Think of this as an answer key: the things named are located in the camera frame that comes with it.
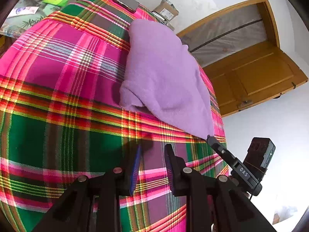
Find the grey door curtain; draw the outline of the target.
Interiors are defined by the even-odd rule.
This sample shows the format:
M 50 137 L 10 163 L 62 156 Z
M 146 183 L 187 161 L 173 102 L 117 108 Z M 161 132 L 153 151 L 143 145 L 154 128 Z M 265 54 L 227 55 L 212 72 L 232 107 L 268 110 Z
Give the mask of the grey door curtain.
M 219 16 L 181 37 L 203 68 L 265 40 L 266 30 L 255 4 Z

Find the black smartphone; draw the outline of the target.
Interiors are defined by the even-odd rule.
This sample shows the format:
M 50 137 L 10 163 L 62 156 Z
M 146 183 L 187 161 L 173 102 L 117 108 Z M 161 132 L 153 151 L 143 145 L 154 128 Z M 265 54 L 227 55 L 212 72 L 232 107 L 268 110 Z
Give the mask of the black smartphone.
M 136 0 L 113 0 L 131 13 L 135 13 L 139 3 Z

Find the white tube package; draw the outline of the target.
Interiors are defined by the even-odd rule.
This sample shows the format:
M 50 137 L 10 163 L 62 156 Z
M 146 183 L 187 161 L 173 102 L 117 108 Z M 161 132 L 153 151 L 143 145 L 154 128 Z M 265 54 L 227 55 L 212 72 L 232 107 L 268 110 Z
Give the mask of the white tube package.
M 19 7 L 12 9 L 8 14 L 7 18 L 23 16 L 23 15 L 34 15 L 39 7 L 37 6 L 27 6 L 27 7 Z

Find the pink plaid bed sheet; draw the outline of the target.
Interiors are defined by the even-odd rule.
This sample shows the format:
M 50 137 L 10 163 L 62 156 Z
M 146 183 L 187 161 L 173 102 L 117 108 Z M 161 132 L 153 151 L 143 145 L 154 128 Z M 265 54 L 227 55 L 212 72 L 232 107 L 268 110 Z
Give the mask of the pink plaid bed sheet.
M 203 175 L 228 174 L 206 143 L 149 114 L 119 106 L 139 6 L 79 0 L 24 32 L 1 57 L 1 211 L 14 231 L 32 231 L 80 175 L 118 166 L 131 142 L 143 157 L 132 197 L 120 198 L 122 231 L 185 231 L 185 198 L 174 197 L 164 146 Z

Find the wooden door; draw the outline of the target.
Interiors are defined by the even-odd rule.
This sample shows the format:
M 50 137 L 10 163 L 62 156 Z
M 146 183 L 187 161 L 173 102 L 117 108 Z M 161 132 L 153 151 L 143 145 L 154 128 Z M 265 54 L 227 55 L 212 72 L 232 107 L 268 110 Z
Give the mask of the wooden door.
M 300 67 L 270 41 L 229 55 L 203 70 L 223 117 L 278 98 L 308 81 Z

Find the purple fleece garment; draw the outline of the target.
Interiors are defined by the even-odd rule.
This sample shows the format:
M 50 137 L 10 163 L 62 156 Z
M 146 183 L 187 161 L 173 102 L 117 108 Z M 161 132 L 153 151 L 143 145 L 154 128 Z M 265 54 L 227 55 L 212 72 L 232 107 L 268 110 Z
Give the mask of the purple fleece garment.
M 144 19 L 131 23 L 129 37 L 119 105 L 202 139 L 213 136 L 210 94 L 187 45 L 167 26 Z

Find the patterned side table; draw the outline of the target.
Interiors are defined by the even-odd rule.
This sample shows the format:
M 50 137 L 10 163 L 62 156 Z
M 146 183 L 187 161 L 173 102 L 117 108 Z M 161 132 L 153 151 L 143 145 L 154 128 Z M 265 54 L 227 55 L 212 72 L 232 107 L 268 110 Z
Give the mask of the patterned side table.
M 46 0 L 19 0 L 1 25 L 1 36 L 17 39 L 27 29 L 61 9 Z M 72 3 L 77 0 L 65 0 Z

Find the brown cardboard box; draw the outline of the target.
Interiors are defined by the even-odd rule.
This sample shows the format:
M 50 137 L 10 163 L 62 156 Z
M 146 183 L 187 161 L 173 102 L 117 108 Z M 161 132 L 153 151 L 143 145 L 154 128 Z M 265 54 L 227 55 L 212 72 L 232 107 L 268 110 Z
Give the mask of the brown cardboard box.
M 160 4 L 152 12 L 165 24 L 170 23 L 179 14 L 179 11 L 170 0 L 161 0 Z

